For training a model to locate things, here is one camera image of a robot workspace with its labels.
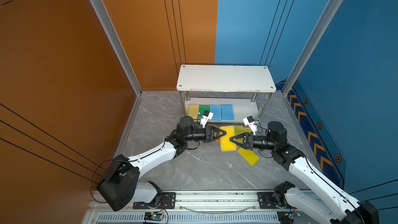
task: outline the orange chevron arrow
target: orange chevron arrow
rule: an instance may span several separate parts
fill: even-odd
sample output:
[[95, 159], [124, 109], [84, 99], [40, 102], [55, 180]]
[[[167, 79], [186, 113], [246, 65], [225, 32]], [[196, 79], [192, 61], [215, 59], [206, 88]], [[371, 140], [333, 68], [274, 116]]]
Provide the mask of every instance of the orange chevron arrow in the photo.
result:
[[319, 148], [319, 149], [325, 151], [325, 149], [322, 146], [320, 146], [319, 144], [314, 144], [314, 154], [315, 154], [315, 156], [316, 156], [316, 148]]
[[292, 104], [292, 98], [297, 98], [297, 96], [296, 95], [291, 95], [290, 96], [290, 105]]
[[300, 116], [301, 115], [304, 115], [304, 116], [307, 116], [306, 114], [305, 114], [305, 112], [300, 112], [300, 111], [298, 111], [298, 121], [300, 122]]
[[323, 170], [323, 162], [326, 162], [328, 164], [330, 164], [330, 166], [333, 166], [331, 161], [327, 160], [326, 158], [321, 156], [321, 169]]
[[311, 139], [311, 136], [312, 136], [312, 137], [316, 137], [316, 138], [318, 138], [318, 136], [317, 136], [315, 133], [308, 132], [308, 142], [309, 142], [309, 143], [311, 143], [311, 141], [310, 141], [310, 139]]
[[301, 105], [299, 103], [294, 103], [293, 105], [294, 105], [293, 111], [296, 113], [296, 107], [301, 107]]

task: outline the orange wall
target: orange wall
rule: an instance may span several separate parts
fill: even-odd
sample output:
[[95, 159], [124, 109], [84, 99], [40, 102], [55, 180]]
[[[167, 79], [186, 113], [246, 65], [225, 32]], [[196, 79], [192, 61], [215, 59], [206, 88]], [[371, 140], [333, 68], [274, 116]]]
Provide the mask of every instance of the orange wall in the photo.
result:
[[[2, 5], [7, 1], [0, 0], [0, 103], [97, 164], [111, 158], [135, 95], [90, 1]], [[97, 167], [1, 105], [0, 120], [89, 169]], [[92, 176], [1, 122], [0, 138]], [[2, 140], [0, 163], [0, 223], [82, 221], [91, 200], [87, 179]]]
[[214, 64], [217, 0], [103, 0], [143, 90], [175, 90], [181, 64]]

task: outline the gray marble floor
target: gray marble floor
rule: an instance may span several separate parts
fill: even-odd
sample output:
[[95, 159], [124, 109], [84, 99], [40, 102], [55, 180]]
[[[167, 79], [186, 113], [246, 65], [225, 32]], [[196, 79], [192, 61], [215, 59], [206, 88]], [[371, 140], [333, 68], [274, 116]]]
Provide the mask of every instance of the gray marble floor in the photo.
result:
[[[191, 97], [251, 98], [252, 93], [192, 93]], [[259, 105], [263, 94], [257, 96]], [[176, 128], [182, 117], [179, 93], [143, 93], [129, 138], [123, 150], [128, 157], [155, 147]], [[288, 142], [303, 151], [306, 149], [296, 130], [281, 92], [272, 95], [261, 116], [266, 126], [270, 121], [281, 122], [288, 133]], [[270, 151], [263, 155], [270, 156]], [[263, 158], [251, 167], [237, 152], [222, 152], [218, 142], [201, 143], [196, 150], [186, 150], [175, 159], [146, 173], [141, 182], [154, 181], [164, 190], [181, 189], [273, 189], [284, 181], [308, 188], [301, 180], [276, 164]]]

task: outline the robotic arm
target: robotic arm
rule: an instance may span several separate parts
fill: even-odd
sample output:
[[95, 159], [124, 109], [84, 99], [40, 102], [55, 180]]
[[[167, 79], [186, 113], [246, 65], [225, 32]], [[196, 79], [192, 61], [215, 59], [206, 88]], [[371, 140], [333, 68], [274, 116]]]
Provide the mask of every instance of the robotic arm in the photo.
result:
[[306, 196], [293, 184], [284, 182], [274, 188], [273, 198], [277, 206], [297, 207], [319, 223], [379, 223], [378, 212], [371, 203], [362, 203], [346, 193], [317, 170], [300, 150], [287, 143], [287, 131], [280, 122], [269, 122], [266, 136], [246, 132], [231, 137], [230, 141], [247, 150], [271, 150], [279, 165], [301, 179], [327, 205]]
[[208, 143], [226, 135], [225, 131], [205, 124], [199, 128], [191, 117], [182, 117], [177, 128], [157, 147], [136, 156], [115, 157], [98, 182], [97, 190], [114, 211], [122, 209], [130, 201], [158, 206], [162, 190], [154, 182], [139, 183], [138, 179], [159, 164], [183, 153], [188, 141]]

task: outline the white shelf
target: white shelf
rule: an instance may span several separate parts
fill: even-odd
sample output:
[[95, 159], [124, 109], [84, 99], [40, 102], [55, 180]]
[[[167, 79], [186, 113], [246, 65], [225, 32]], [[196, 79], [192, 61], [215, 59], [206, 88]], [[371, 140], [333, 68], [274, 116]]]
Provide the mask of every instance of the white shelf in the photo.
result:
[[258, 108], [256, 102], [251, 102], [250, 99], [228, 99], [228, 98], [194, 98], [191, 97], [190, 101], [185, 100], [185, 107], [188, 111], [190, 104], [198, 105], [223, 105], [230, 104], [234, 109], [233, 121], [209, 121], [218, 123], [242, 123], [243, 119], [248, 116], [257, 116]]
[[276, 87], [266, 66], [181, 65], [177, 90], [274, 93]]

